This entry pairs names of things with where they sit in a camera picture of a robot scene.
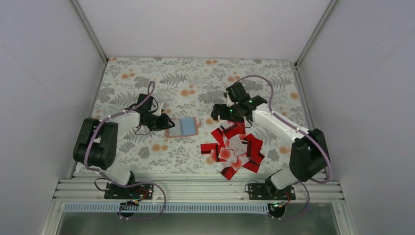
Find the metal base plate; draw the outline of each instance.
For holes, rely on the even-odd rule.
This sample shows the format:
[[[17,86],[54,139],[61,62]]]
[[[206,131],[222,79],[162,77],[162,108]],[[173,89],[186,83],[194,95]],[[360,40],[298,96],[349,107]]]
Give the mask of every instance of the metal base plate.
[[[271,197],[265,189],[265,184],[248,184],[249,200],[265,201],[265,200],[288,200],[287,194],[290,200],[296,199],[294,187],[291,185],[284,188],[279,192],[276,198]]]
[[[107,183],[106,188],[108,190],[105,191],[105,199],[138,199],[141,198],[145,192],[144,190],[141,190],[142,188],[145,188],[148,191],[147,196],[144,199],[151,200],[153,198],[152,185],[139,185],[133,188],[121,188],[116,185]]]

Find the white card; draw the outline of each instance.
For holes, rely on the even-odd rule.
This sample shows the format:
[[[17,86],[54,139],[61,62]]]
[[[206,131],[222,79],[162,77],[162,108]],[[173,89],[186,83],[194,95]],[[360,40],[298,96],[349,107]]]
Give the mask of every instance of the white card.
[[[231,163],[236,163],[236,161],[238,160],[238,157],[235,155],[235,152],[227,148],[221,148],[221,151],[219,152],[219,158],[229,161]]]
[[[229,139],[229,148],[233,149],[237,156],[244,154],[247,151],[247,145],[243,144],[237,135]]]

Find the floral tablecloth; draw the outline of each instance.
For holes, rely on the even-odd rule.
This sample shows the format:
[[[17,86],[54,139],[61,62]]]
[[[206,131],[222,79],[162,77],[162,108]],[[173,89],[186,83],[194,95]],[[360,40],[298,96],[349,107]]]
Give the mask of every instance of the floral tablecloth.
[[[210,118],[215,103],[226,103],[225,88],[236,79],[256,74],[268,78],[274,86],[273,107],[301,126],[306,126],[299,94],[290,63],[283,60],[192,59],[192,58],[110,58],[93,108],[94,118],[121,111],[147,93],[150,81],[156,82],[153,97],[164,102],[170,118],[196,117],[198,135],[166,138],[165,131],[136,135],[131,129],[118,136],[117,159],[133,172],[195,173],[220,172],[221,163],[201,155],[200,144],[216,142],[211,131],[220,126]],[[242,81],[251,96],[266,100],[271,89],[261,79]],[[138,133],[145,134],[143,127]],[[274,173],[289,163],[290,146],[284,146],[270,131],[254,123],[247,129],[264,141],[265,155],[259,173]],[[80,163],[75,172],[86,172]],[[252,173],[240,169],[238,174]]]

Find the wire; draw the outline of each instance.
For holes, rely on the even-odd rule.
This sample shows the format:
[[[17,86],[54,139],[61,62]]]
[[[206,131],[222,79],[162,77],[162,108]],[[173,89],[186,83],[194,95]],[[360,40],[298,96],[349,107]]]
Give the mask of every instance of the wire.
[[[105,189],[100,189],[100,187],[98,187],[98,185],[96,184],[96,181],[97,180],[107,180],[107,179],[105,179],[105,178],[97,178],[97,179],[95,179],[94,181],[93,181],[93,184],[95,185],[95,187],[96,187],[96,189],[97,190],[99,190],[99,191],[101,191],[101,192],[106,192],[106,190]]]
[[[307,189],[307,187],[305,186],[305,184],[303,182],[298,181],[296,184],[298,184],[298,183],[300,183],[304,187],[305,192],[307,193],[307,200],[305,201],[304,209],[302,209],[302,211],[300,213],[298,213],[297,215],[294,215],[294,216],[291,216],[291,217],[288,217],[288,218],[277,218],[278,220],[286,221],[286,220],[296,219],[296,218],[300,217],[302,214],[304,214],[308,210],[308,208],[310,207],[310,193],[308,192],[308,189]],[[267,213],[267,214],[271,219],[274,219],[274,217],[271,214],[269,214],[269,213]]]
[[[139,188],[136,190],[136,192],[139,192],[139,191],[144,191],[142,200],[145,199],[148,195],[148,190],[146,188]]]
[[[137,134],[137,131],[138,130],[136,130],[135,132],[134,132],[134,134],[136,134],[136,135],[138,135],[138,136],[145,136],[145,135],[148,135],[148,134],[150,134],[152,131],[149,131],[148,133],[145,133],[145,134]]]
[[[281,121],[282,123],[284,123],[287,126],[289,126],[290,128],[292,128],[293,130],[296,130],[296,131],[300,132],[302,135],[304,135],[307,139],[309,139],[318,148],[318,150],[323,155],[323,157],[325,159],[325,162],[327,164],[327,168],[328,168],[328,173],[327,173],[327,176],[328,177],[324,181],[318,181],[318,180],[315,180],[313,178],[311,178],[310,180],[312,180],[312,181],[314,181],[316,183],[319,183],[319,184],[325,184],[325,183],[331,181],[331,178],[332,178],[332,175],[331,175],[331,172],[332,172],[331,163],[330,163],[330,160],[328,159],[327,154],[323,150],[323,148],[311,136],[309,136],[307,133],[305,133],[301,129],[298,129],[296,126],[292,125],[291,123],[287,122],[285,119],[281,118],[280,116],[278,116],[277,114],[275,114],[275,112],[273,111],[272,104],[271,103],[272,103],[272,98],[274,96],[274,88],[273,88],[272,83],[268,79],[266,79],[265,77],[259,76],[259,75],[248,75],[248,76],[245,76],[245,77],[241,77],[235,83],[240,82],[241,80],[246,79],[246,78],[250,78],[250,77],[261,78],[262,80],[266,81],[268,83],[268,85],[270,86],[270,88],[271,88],[271,96],[270,96],[270,99],[268,101],[268,108],[269,108],[271,114],[274,117],[276,117],[279,121]]]
[[[249,126],[249,127],[246,127],[246,126],[240,126],[240,125],[238,125],[238,124],[237,124],[237,122],[234,122],[234,124],[235,124],[235,125],[237,125],[237,126],[239,126],[239,127],[241,127],[241,128],[249,129],[249,128],[251,128],[251,127],[252,127],[252,122],[251,122],[251,121],[249,121],[248,119],[247,119],[247,122],[250,124],[250,126]]]
[[[136,134],[136,135],[138,135],[138,136],[145,136],[145,135],[148,135],[148,134],[150,134],[152,131],[149,131],[148,133],[146,133],[146,134],[138,134],[137,133],[137,131],[139,131],[141,129],[141,125],[140,126],[138,126],[138,128],[137,128],[137,130],[134,132],[134,134]]]
[[[332,179],[332,175],[331,175],[331,172],[332,172],[332,168],[331,168],[331,162],[330,162],[330,160],[328,159],[328,156],[327,156],[327,154],[325,153],[325,151],[323,150],[323,148],[311,137],[311,136],[309,136],[307,133],[305,133],[304,131],[302,131],[301,129],[298,129],[296,126],[294,126],[294,125],[292,125],[291,123],[289,123],[289,122],[287,122],[285,119],[283,119],[283,118],[281,118],[280,116],[278,116],[277,114],[275,114],[274,112],[273,112],[273,109],[272,109],[272,98],[273,98],[273,96],[274,96],[274,88],[273,88],[273,85],[272,85],[272,83],[268,80],[268,79],[266,79],[265,77],[263,77],[263,76],[259,76],[259,75],[248,75],[248,76],[245,76],[245,77],[241,77],[241,78],[239,78],[237,81],[235,81],[235,83],[237,83],[237,82],[240,82],[241,80],[243,80],[243,79],[246,79],[246,78],[250,78],[250,77],[257,77],[257,78],[260,78],[260,79],[262,79],[262,80],[264,80],[265,82],[267,82],[268,83],[268,85],[270,86],[270,88],[271,88],[271,96],[270,96],[270,99],[269,99],[269,101],[268,101],[268,108],[269,108],[269,110],[270,110],[270,112],[271,112],[271,114],[274,116],[274,117],[276,117],[279,121],[281,121],[282,123],[284,123],[284,124],[286,124],[287,126],[289,126],[290,128],[292,128],[293,130],[296,130],[296,131],[298,131],[298,132],[300,132],[302,135],[304,135],[307,139],[309,139],[317,148],[318,148],[318,150],[320,151],[320,153],[323,155],[323,157],[324,157],[324,160],[325,160],[325,162],[326,162],[326,164],[327,164],[327,169],[328,169],[328,172],[327,172],[327,178],[325,179],[325,180],[323,180],[323,181],[319,181],[319,180],[316,180],[316,179],[313,179],[313,178],[311,178],[310,180],[311,181],[313,181],[313,182],[316,182],[316,183],[318,183],[318,184],[325,184],[325,183],[327,183],[327,182],[329,182],[329,181],[331,181],[331,179]],[[295,216],[292,216],[292,217],[289,217],[289,218],[283,218],[283,219],[281,219],[281,218],[278,218],[279,220],[290,220],[290,219],[295,219],[295,218],[298,218],[300,215],[302,215],[303,213],[305,213],[307,210],[308,210],[308,207],[310,206],[310,193],[308,192],[308,189],[307,189],[307,187],[305,186],[305,184],[303,183],[303,182],[297,182],[297,183],[300,183],[304,188],[305,188],[305,191],[307,192],[307,201],[305,202],[305,207],[304,207],[304,209],[299,213],[299,214],[297,214],[297,215],[295,215]]]
[[[284,193],[285,193],[285,195],[287,195],[287,204],[286,205],[288,205],[291,202],[290,195],[287,192],[284,192]]]
[[[244,191],[245,191],[245,192],[247,192],[247,193],[249,193],[249,191],[248,191],[248,190],[246,190],[246,186],[248,186],[249,182],[256,182],[257,184],[259,184],[259,182],[258,182],[258,181],[256,181],[256,180],[249,180],[249,181],[245,184],[245,187],[244,187]]]
[[[111,115],[111,116],[106,117],[105,119],[103,119],[98,124],[98,126],[95,129],[95,131],[93,132],[92,137],[91,137],[91,140],[90,140],[90,142],[88,144],[88,147],[87,147],[87,150],[85,152],[85,157],[84,157],[84,167],[85,167],[86,170],[92,170],[92,171],[98,172],[104,179],[110,181],[112,184],[114,184],[114,185],[116,185],[118,187],[121,187],[121,188],[132,188],[132,187],[139,186],[139,185],[153,185],[153,186],[156,186],[158,189],[160,189],[161,193],[163,194],[164,202],[163,202],[163,206],[162,206],[161,210],[159,211],[159,213],[157,213],[153,217],[136,218],[136,219],[131,218],[132,220],[142,220],[143,221],[143,220],[151,220],[151,219],[158,218],[163,213],[163,211],[166,209],[167,198],[166,198],[166,193],[164,192],[164,190],[158,184],[152,183],[152,182],[141,182],[141,183],[136,183],[136,184],[133,184],[133,185],[122,185],[122,184],[119,184],[118,182],[113,181],[111,179],[111,177],[109,177],[107,174],[105,174],[101,169],[89,167],[88,166],[88,157],[90,155],[90,151],[91,151],[91,148],[92,148],[93,141],[96,138],[96,136],[98,135],[98,132],[101,129],[102,125],[104,125],[105,122],[109,121],[112,118],[116,118],[118,116],[121,116],[121,115],[130,113],[130,112],[136,110],[138,107],[140,107],[143,103],[145,103],[150,98],[150,96],[154,92],[154,89],[155,88],[156,88],[156,83],[154,81],[150,81],[150,83],[148,84],[148,87],[147,87],[147,93],[148,93],[148,95],[146,96],[146,98],[144,98],[144,100],[141,101],[141,103],[137,104],[136,106],[132,107],[129,110],[123,110],[122,112],[113,114],[113,115]],[[125,207],[126,206],[120,208],[119,215],[120,215],[121,218],[124,217],[124,216],[121,215],[121,210],[123,208],[125,208]]]

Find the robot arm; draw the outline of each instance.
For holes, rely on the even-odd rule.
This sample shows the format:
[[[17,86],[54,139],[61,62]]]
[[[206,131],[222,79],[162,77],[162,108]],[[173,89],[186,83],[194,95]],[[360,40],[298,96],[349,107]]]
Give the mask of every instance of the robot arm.
[[[303,134],[308,133],[328,155],[324,134],[319,129],[310,131],[301,127],[274,110],[270,110],[267,101],[260,96],[251,98],[240,82],[226,88],[227,105],[215,104],[211,117],[214,120],[223,119],[243,122],[246,118],[256,122],[278,136],[287,146],[291,146],[289,166],[277,171],[265,180],[269,194],[275,197],[282,189],[298,181],[307,181],[327,166],[326,161],[317,149]]]
[[[146,97],[146,94],[140,94],[137,103],[140,103]],[[153,105],[153,101],[155,100],[151,96],[135,112],[126,112],[131,107],[136,106],[136,104],[132,104],[124,110],[123,114],[104,123],[98,132],[97,138],[93,140],[88,157],[88,166],[103,171],[118,184],[131,185],[135,183],[133,173],[115,159],[117,136],[138,126],[147,126],[150,131],[160,131],[174,127],[175,124],[169,116],[161,113],[163,103],[156,103],[157,108],[154,109],[155,105]],[[99,123],[100,120],[95,118],[87,118],[82,123],[73,151],[73,159],[75,161],[80,163],[84,162],[86,149]]]

